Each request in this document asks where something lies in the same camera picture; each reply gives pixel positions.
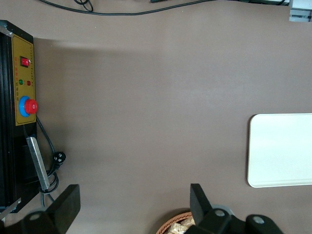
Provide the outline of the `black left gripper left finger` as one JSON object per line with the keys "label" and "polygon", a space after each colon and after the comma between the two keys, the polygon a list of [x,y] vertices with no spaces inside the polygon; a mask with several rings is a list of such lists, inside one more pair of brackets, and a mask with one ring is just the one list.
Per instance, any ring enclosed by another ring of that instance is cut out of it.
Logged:
{"label": "black left gripper left finger", "polygon": [[23,234],[65,234],[80,211],[80,187],[69,185],[44,211],[28,214],[21,221]]}

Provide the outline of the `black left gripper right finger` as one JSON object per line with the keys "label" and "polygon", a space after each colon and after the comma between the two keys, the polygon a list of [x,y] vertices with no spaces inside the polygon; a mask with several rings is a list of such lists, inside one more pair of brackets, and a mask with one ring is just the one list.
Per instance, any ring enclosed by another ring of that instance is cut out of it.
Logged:
{"label": "black left gripper right finger", "polygon": [[212,206],[200,184],[190,185],[190,211],[195,225],[188,234],[281,234],[282,230],[267,216],[250,214],[238,219],[224,206]]}

